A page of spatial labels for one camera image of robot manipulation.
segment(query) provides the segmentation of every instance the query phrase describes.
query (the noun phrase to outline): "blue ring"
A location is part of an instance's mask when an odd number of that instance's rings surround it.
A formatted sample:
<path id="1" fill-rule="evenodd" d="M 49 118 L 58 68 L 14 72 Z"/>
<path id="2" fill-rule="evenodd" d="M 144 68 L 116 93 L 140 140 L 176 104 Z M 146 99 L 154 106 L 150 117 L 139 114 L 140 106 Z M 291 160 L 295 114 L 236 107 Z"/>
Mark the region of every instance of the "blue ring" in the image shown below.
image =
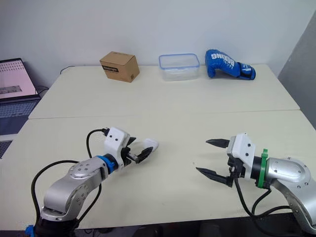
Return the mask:
<path id="1" fill-rule="evenodd" d="M 110 170 L 109 174 L 111 174 L 114 171 L 114 166 L 115 166 L 114 162 L 111 162 L 108 158 L 103 157 L 103 156 L 97 156 L 97 157 L 103 160 L 107 164 L 107 167 Z"/>

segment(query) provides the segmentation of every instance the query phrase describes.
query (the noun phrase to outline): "transparent plastic container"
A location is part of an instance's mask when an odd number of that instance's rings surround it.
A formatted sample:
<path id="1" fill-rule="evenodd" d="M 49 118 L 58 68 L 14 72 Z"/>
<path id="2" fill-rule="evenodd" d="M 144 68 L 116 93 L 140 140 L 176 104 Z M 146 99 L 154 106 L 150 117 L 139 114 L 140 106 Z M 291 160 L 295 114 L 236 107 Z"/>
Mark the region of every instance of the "transparent plastic container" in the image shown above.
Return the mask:
<path id="1" fill-rule="evenodd" d="M 161 55 L 159 66 L 166 81 L 191 80 L 198 77 L 199 61 L 194 53 Z"/>

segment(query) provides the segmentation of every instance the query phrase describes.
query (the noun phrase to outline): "cardboard box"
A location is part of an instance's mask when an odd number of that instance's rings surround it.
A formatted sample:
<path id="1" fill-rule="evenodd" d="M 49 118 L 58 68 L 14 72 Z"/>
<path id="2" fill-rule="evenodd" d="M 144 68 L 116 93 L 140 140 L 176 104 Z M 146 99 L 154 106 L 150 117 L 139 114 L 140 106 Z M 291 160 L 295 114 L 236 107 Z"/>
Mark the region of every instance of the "cardboard box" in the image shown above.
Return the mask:
<path id="1" fill-rule="evenodd" d="M 110 52 L 100 60 L 108 78 L 132 82 L 139 74 L 135 55 Z"/>

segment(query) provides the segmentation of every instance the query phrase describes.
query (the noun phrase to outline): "gray panel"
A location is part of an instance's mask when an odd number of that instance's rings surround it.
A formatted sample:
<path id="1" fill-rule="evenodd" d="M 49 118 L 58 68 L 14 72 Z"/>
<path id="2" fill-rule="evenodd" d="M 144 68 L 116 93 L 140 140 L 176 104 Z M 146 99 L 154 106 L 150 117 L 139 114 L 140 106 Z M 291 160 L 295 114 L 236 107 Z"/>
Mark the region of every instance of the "gray panel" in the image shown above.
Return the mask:
<path id="1" fill-rule="evenodd" d="M 278 78 L 316 128 L 316 12 Z"/>

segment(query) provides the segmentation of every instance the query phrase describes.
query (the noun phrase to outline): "green ring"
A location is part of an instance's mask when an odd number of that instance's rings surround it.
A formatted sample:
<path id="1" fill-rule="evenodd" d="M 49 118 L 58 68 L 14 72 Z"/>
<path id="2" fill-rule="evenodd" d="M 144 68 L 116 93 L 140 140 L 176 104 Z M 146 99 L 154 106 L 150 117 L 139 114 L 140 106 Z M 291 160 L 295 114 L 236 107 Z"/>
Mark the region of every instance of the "green ring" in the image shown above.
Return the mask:
<path id="1" fill-rule="evenodd" d="M 267 158 L 268 158 L 268 149 L 263 149 L 263 152 L 261 153 L 261 169 L 260 169 L 259 180 L 258 180 L 258 188 L 261 188 L 261 189 L 263 189 L 263 183 L 265 181 Z"/>

